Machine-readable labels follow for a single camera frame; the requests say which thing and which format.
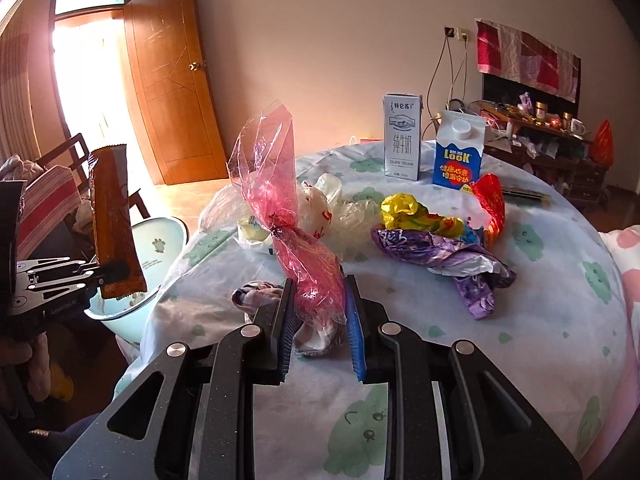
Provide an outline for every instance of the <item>curtain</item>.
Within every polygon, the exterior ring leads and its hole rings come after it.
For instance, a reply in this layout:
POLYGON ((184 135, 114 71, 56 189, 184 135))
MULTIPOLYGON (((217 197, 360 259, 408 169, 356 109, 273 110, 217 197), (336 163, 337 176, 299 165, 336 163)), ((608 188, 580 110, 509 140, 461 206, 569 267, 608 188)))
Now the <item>curtain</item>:
POLYGON ((478 26, 478 72, 497 75, 575 103, 580 59, 517 28, 478 26))
POLYGON ((0 36, 0 159, 19 155, 36 160, 36 140, 29 98, 27 70, 29 34, 22 30, 22 9, 18 8, 0 36))

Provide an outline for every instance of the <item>metal screw head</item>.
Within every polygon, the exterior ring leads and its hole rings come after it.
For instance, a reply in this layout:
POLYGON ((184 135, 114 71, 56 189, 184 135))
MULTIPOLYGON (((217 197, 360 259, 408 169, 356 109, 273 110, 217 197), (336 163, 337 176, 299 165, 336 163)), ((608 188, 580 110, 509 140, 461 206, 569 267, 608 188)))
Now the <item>metal screw head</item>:
POLYGON ((166 354, 169 357, 180 357, 187 351, 187 347, 182 343, 173 343, 166 348, 166 354))
POLYGON ((471 355, 476 347, 471 341, 458 341, 456 343, 456 352, 462 355, 471 355))
POLYGON ((398 335, 400 333, 400 325, 398 323, 385 323, 382 326, 382 332, 387 335, 398 335))
POLYGON ((260 333, 260 327, 257 325, 245 325, 241 328, 240 333, 244 337, 256 337, 260 333))

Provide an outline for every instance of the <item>red snack wrapper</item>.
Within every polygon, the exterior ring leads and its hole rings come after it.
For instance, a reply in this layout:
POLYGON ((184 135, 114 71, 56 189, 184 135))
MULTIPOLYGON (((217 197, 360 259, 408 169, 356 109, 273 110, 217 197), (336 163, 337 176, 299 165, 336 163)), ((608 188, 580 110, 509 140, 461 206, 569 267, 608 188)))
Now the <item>red snack wrapper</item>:
POLYGON ((608 119, 604 119, 589 147, 589 156, 605 166, 613 166, 613 133, 608 119))
POLYGON ((490 217, 489 225, 484 228, 484 246, 488 249, 504 229, 504 197, 500 179, 493 173, 487 173, 469 186, 490 217))
POLYGON ((245 124, 227 169, 257 221, 271 232, 285 275, 296 282, 298 317, 317 330, 332 321, 344 324, 340 261, 322 242, 296 227, 293 118, 283 105, 274 104, 245 124))
POLYGON ((146 292, 129 219, 127 145, 98 148, 91 152, 88 162, 96 259, 100 265, 124 261, 129 266, 128 279, 100 287, 102 298, 146 292))

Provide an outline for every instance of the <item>plastic bowl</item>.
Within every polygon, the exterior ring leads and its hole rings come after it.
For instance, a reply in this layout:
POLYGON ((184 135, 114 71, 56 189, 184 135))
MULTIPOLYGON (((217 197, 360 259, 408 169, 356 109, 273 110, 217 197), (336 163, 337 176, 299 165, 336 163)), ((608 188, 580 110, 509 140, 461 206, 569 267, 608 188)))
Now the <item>plastic bowl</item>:
POLYGON ((148 218, 132 228, 133 241, 146 279, 147 292, 120 300, 104 300, 98 293, 91 298, 85 314, 100 320, 114 334, 139 345, 146 318, 158 301, 158 289, 169 267, 187 244, 189 232, 182 220, 172 217, 148 218))

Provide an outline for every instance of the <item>yellow plastic wrapper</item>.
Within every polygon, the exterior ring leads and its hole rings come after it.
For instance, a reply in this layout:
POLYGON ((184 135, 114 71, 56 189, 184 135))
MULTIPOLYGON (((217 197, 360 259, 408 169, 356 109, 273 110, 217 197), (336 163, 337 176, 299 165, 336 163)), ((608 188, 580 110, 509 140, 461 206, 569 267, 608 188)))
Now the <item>yellow plastic wrapper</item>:
POLYGON ((386 197, 380 209, 386 229, 428 231, 447 238, 458 238, 465 233, 462 219, 430 214, 415 196, 407 193, 396 193, 386 197))

